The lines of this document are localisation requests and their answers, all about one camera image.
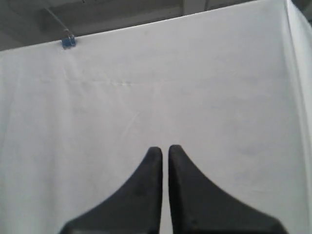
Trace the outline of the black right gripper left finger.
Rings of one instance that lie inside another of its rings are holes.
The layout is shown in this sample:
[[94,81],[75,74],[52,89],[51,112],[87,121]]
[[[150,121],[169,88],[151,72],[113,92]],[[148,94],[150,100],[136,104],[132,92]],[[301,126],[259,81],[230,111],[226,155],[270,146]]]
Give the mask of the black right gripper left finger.
[[68,221],[62,234],[157,234],[163,194],[163,157],[148,149],[129,179],[109,198]]

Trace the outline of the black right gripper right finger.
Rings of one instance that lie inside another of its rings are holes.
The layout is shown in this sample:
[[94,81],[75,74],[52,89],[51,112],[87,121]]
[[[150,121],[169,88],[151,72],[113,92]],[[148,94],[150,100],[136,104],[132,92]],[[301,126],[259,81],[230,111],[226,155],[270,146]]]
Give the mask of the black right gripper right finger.
[[180,145],[168,152],[175,234],[283,234],[281,222],[239,201],[209,180]]

